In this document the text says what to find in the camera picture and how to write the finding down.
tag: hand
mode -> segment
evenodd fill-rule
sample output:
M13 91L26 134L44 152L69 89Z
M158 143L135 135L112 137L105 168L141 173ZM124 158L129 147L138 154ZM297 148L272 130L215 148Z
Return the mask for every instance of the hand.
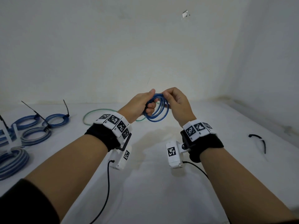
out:
M118 113L123 115L129 123L133 123L138 117L140 117L145 109L146 103L154 96L155 89L147 93L139 93L133 97L129 103L123 106ZM151 116L155 111L156 103L152 102L147 105L146 113Z
M196 119L187 97L181 92L181 90L173 87L165 90L163 95L170 104L172 114L181 127L189 121Z

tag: green wire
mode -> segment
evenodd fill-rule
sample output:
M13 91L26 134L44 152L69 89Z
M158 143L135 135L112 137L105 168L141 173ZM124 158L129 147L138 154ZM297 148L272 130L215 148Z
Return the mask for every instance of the green wire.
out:
M86 114L83 116L83 119L82 119L83 123L84 123L85 125L91 126L91 124L88 124L88 123L85 122L85 118L86 118L90 113L93 113L93 112L96 112L96 111L100 111L100 110L109 110L109 111L117 112L116 110L108 109L108 108L95 109L95 110L92 110L92 111L86 113Z

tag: blue cable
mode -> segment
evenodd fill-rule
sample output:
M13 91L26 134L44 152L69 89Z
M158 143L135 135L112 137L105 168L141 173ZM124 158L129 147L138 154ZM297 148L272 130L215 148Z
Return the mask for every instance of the blue cable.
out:
M28 163L29 154L24 149L13 148L11 152L12 154L9 154L7 151L0 153L0 166L13 158L0 168L0 181L14 175Z
M49 121L51 119L58 119L58 118L62 118L63 121L61 123L58 123L58 124L50 124ZM64 115L64 114L53 114L53 115L50 115L46 118L46 121L48 122L48 125L51 127L51 128L55 128L55 127L62 127L64 125L66 125L68 122L69 122L69 117L68 115ZM42 123L42 125L45 127L47 126L47 123L44 121Z
M17 137L16 137L16 134L15 134L15 131L13 130L13 128L9 128L9 129L7 129L7 131L10 135L11 140L14 141ZM3 130L0 130L0 135L4 135ZM7 141L6 137L3 136L0 138L0 147L5 146L5 145L8 145L8 141Z
M156 111L155 111L151 116L149 116L149 115L145 112L145 110L147 109L147 105L148 105L149 103L154 102L154 100L155 100L156 98L159 98L159 99L160 99L159 106L158 106L158 108L156 109ZM157 117L163 112L165 105L167 106L167 111L166 111L165 115L164 115L161 119L159 119L159 120L153 120L153 119L157 118ZM149 121L151 121L151 122L159 122L159 121L161 121L162 119L164 119L164 118L167 116L168 111L169 111L169 103L168 103L168 101L165 99L165 97L163 96L163 94L161 94L161 93L156 93L156 94L155 94L155 95L154 95L154 96L147 102L147 104L146 104L146 106L145 106L145 109L144 109L144 111L143 111L143 115L145 116L145 118L147 118L147 119L148 119Z
M45 132L45 135L39 137L39 138L35 138L35 139L27 139L28 136L37 133L37 132ZM21 136L21 141L22 141L22 145L24 146L31 146L31 145L36 145L38 143L41 143L45 140L47 140L50 136L51 136L51 129L49 128L44 128L44 127L34 127L31 129L28 129L26 131L23 132L22 136Z
M40 118L38 115L25 116L25 117L22 117L22 118L18 119L17 121L15 121L13 124L17 125L18 131L22 131L22 130L28 129L28 128L33 127L36 124L38 124L39 119ZM20 125L22 122L25 122L27 120L35 120L35 121L33 121L32 123L25 124L25 125Z

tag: person's left hand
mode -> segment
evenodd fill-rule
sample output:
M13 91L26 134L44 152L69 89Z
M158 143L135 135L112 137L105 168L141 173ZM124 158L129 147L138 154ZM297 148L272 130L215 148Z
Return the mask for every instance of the person's left hand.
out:
M140 117L145 109L146 103L154 96L156 90L151 89L147 93L139 93L133 97L129 103L119 109L118 113L123 115L129 123L133 123L138 117ZM151 116L155 111L156 103L152 102L147 105L146 113Z

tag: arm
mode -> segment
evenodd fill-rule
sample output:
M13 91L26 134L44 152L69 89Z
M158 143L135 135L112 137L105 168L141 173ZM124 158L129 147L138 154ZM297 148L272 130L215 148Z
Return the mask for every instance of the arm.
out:
M195 120L187 97L177 88L163 92L181 127ZM211 184L232 223L273 223L295 219L291 211L224 148L200 154Z
M137 94L118 113L125 116L129 123L134 122L141 116L145 104L154 94L154 89ZM146 112L151 115L155 106L156 103L148 104ZM92 135L83 135L48 158L25 179L44 193L61 221L107 152L108 149L101 140Z

